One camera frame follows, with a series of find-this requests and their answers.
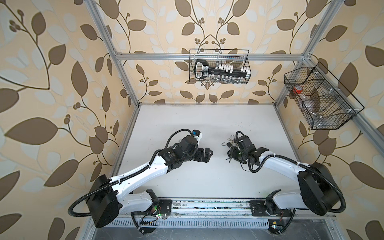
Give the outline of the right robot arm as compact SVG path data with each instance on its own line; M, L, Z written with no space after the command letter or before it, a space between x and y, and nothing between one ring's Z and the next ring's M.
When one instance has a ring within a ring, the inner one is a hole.
M267 215L276 216L284 210L305 210L324 216L346 210L345 197L326 166L300 163L267 148L256 148L241 131L235 133L227 146L229 160L247 165L247 172L256 174L269 169L295 182L296 189L275 190L265 198L261 208Z

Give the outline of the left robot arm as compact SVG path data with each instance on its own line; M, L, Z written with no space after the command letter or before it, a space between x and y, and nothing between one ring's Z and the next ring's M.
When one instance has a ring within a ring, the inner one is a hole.
M76 218L90 217L99 229L122 214L156 212L159 199L154 191L145 190L137 194L134 191L145 183L181 167L183 163L208 163L214 152L199 146L201 138L202 133L198 130L176 131L168 138L165 147L156 150L147 163L122 175L98 177L89 193L69 206L68 214Z

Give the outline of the black tool set in basket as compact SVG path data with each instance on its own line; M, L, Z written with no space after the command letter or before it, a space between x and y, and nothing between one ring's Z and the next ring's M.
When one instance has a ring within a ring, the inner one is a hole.
M192 74L197 80L246 82L252 73L249 67L236 69L233 65L223 65L219 61L210 65L208 61L198 59L192 68Z

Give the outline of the red object in basket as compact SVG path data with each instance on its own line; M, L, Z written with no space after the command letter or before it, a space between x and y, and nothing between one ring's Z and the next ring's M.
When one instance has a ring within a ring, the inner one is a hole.
M292 92L294 95L301 95L303 93L303 87L300 85L295 85Z

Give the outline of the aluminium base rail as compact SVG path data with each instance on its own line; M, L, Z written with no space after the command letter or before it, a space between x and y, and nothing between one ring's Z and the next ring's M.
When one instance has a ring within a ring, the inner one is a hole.
M261 229L283 227L292 220L326 220L308 210L267 213L264 199L162 199L156 216L135 213L118 216L110 227L143 229Z

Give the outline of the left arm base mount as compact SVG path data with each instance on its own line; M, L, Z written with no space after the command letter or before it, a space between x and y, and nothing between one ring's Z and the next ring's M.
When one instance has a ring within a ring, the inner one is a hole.
M144 212L132 212L131 218L139 233L152 233L159 226L160 220L166 220L171 215L172 203L170 199L159 200Z

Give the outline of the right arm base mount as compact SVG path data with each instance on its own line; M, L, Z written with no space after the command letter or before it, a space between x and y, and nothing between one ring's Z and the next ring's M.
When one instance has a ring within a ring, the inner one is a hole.
M250 209L253 217L276 217L277 220L268 219L268 231L272 235L282 235L293 221L296 209L279 209L271 201L252 200Z

